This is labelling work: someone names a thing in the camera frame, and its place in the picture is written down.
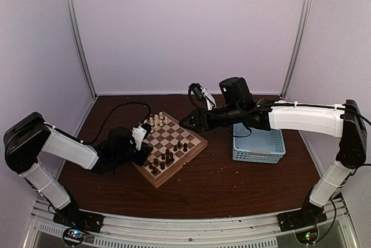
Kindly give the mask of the wooden chess board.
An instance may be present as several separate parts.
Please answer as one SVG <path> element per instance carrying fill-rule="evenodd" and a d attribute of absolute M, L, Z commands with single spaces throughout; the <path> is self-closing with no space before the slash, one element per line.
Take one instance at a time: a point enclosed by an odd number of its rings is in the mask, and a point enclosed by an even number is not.
<path fill-rule="evenodd" d="M 208 141 L 199 134 L 180 127 L 179 122 L 166 112 L 149 117 L 145 123 L 152 126 L 143 143 L 152 148 L 142 166 L 133 166 L 158 188 L 200 154 Z"/>

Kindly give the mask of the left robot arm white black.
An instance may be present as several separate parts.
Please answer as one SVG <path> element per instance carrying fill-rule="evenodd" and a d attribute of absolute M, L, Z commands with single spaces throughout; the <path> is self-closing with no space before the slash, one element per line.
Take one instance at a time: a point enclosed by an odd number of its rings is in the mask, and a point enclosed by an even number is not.
<path fill-rule="evenodd" d="M 47 123 L 33 112 L 8 129 L 3 136 L 5 162 L 54 207 L 71 227 L 83 222 L 83 214 L 71 194 L 41 163 L 41 154 L 50 154 L 97 174 L 114 172 L 134 162 L 143 165 L 152 148 L 144 143 L 152 127 L 141 123 L 128 129 L 116 127 L 97 147 Z"/>

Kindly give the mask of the light blue plastic basket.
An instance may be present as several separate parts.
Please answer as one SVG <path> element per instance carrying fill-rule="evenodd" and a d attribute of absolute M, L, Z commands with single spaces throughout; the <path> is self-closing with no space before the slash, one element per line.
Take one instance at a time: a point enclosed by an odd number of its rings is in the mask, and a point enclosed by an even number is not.
<path fill-rule="evenodd" d="M 240 162 L 276 164 L 286 154 L 280 130 L 247 129 L 233 125 L 232 159 Z"/>

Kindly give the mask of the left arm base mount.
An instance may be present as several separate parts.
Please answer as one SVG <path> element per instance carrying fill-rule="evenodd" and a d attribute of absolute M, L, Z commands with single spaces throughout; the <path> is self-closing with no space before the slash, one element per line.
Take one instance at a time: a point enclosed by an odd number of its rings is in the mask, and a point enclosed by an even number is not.
<path fill-rule="evenodd" d="M 104 216 L 90 213 L 80 209 L 66 207 L 57 209 L 53 222 L 80 231 L 99 233 L 104 221 Z"/>

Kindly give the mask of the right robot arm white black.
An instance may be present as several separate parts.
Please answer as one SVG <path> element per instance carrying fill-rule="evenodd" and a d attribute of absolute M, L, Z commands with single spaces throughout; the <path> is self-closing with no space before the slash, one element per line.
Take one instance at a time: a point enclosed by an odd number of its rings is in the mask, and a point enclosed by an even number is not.
<path fill-rule="evenodd" d="M 225 104 L 217 107 L 214 99 L 198 83 L 190 84 L 188 98 L 194 110 L 179 125 L 196 133 L 242 123 L 258 130 L 298 130 L 339 138 L 339 151 L 322 178 L 313 186 L 297 213 L 301 225 L 308 226 L 319 217 L 324 205 L 349 176 L 366 162 L 368 120 L 357 102 L 318 105 L 283 100 L 255 101 L 246 80 L 232 77 L 219 83 Z"/>

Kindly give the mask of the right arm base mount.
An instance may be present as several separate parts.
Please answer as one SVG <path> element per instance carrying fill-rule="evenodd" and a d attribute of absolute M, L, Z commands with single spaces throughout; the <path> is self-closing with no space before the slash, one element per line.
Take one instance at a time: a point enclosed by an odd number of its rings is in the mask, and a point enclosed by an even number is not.
<path fill-rule="evenodd" d="M 327 215 L 324 212 L 313 213 L 303 209 L 287 211 L 277 215 L 281 232 L 298 230 L 306 227 L 314 227 L 318 223 L 326 221 Z"/>

